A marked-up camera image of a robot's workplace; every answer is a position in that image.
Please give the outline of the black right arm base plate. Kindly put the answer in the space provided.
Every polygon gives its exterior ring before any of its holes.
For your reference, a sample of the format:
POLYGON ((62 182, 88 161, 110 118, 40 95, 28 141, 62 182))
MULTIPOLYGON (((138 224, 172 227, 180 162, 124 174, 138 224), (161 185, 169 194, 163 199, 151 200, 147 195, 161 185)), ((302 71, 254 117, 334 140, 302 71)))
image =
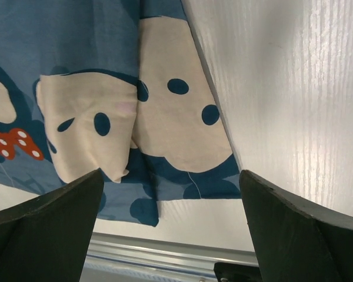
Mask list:
POLYGON ((258 267, 218 262, 214 264, 218 282, 263 282, 258 267))

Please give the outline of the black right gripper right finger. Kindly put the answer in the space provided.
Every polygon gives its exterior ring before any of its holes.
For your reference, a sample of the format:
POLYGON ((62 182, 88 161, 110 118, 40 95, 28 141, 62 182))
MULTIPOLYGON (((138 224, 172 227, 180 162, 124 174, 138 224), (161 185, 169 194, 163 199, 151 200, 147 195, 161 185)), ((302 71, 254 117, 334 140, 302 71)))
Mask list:
POLYGON ((264 281, 353 281, 353 217, 243 170, 242 202, 264 281))

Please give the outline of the blue cartoon mouse placemat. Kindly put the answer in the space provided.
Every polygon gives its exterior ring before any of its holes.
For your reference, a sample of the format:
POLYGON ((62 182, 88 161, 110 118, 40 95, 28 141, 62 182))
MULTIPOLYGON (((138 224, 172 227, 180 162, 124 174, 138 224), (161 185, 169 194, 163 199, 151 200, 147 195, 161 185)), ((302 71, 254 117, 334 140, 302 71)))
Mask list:
POLYGON ((0 184, 100 170, 98 217, 238 199, 239 168, 180 1, 0 1, 0 184))

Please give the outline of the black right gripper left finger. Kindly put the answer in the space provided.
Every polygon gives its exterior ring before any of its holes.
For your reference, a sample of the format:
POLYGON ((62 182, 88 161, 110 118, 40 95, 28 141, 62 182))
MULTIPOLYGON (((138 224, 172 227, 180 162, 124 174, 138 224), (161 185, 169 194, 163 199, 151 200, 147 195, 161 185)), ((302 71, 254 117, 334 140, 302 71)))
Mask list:
POLYGON ((101 204, 94 170, 0 211, 0 281, 79 281, 101 204))

